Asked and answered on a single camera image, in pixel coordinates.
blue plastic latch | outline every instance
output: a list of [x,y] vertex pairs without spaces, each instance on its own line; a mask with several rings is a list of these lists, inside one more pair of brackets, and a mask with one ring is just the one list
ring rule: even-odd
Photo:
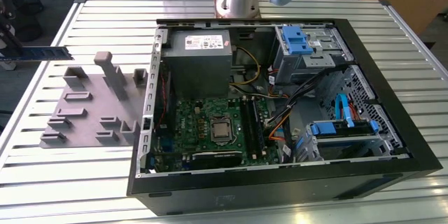
[[299,149],[301,144],[303,144],[303,137],[300,138],[299,142],[296,143],[296,149]]
[[372,126],[372,130],[375,133],[377,133],[380,131],[380,127],[377,125],[379,123],[376,122],[376,120],[371,120],[371,126]]
[[316,124],[312,124],[312,125],[311,125],[311,132],[313,133],[313,135],[317,135],[317,134],[319,134],[319,129],[317,129]]
[[317,125],[320,134],[336,134],[336,129],[332,122],[315,123],[315,125]]
[[299,26],[283,27],[283,39],[288,45],[291,55],[311,55],[313,53],[313,49],[307,43],[307,34]]
[[335,117],[336,119],[343,119],[341,118],[341,112],[340,112],[340,103],[343,104],[343,112],[344,112],[344,119],[348,123],[348,127],[353,127],[355,123],[352,120],[352,113],[349,112],[349,106],[348,106],[348,98],[345,94],[337,94],[336,95],[336,100],[335,100]]

ram slot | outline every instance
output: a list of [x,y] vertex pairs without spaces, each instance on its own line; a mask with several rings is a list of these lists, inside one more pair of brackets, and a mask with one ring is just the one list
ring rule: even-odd
[[257,159],[264,151],[263,128],[259,119],[259,110],[253,100],[240,99],[241,125],[248,158]]

black cable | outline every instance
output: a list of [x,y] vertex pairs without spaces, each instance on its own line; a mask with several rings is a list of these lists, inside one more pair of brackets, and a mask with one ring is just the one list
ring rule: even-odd
[[281,128],[283,128],[283,135],[284,135],[284,138],[285,138],[285,145],[287,147],[291,149],[291,153],[289,155],[287,155],[285,153],[283,154],[283,163],[284,164],[288,164],[291,163],[292,161],[292,158],[293,158],[293,148],[292,148],[292,145],[293,145],[293,142],[292,142],[292,133],[291,133],[291,127],[289,127],[289,117],[285,119],[285,121],[283,122],[281,124]]
[[332,72],[343,71],[351,66],[351,62],[347,62],[347,64],[341,64],[333,68],[327,68],[323,71],[320,71],[317,74],[315,74],[308,80],[305,80],[301,85],[297,87],[296,91],[292,93],[291,97],[288,98],[288,101],[284,105],[283,110],[279,110],[277,115],[272,116],[268,120],[268,123],[277,120],[280,117],[283,117],[288,111],[291,111],[292,106],[296,105],[297,99],[305,95],[309,91],[315,89],[316,83],[319,80],[328,75]]
[[0,110],[0,114],[7,114],[7,115],[12,115],[13,111],[9,110]]

power supply label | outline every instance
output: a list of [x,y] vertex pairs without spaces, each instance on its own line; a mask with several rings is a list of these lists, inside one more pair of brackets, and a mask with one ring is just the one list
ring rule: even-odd
[[185,50],[223,48],[223,35],[201,35],[185,37]]

motherboard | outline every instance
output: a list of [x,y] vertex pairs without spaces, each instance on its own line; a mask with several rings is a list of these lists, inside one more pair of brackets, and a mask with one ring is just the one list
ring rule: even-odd
[[175,136],[160,137],[157,170],[277,164],[277,146],[263,128],[267,118],[264,98],[177,101]]

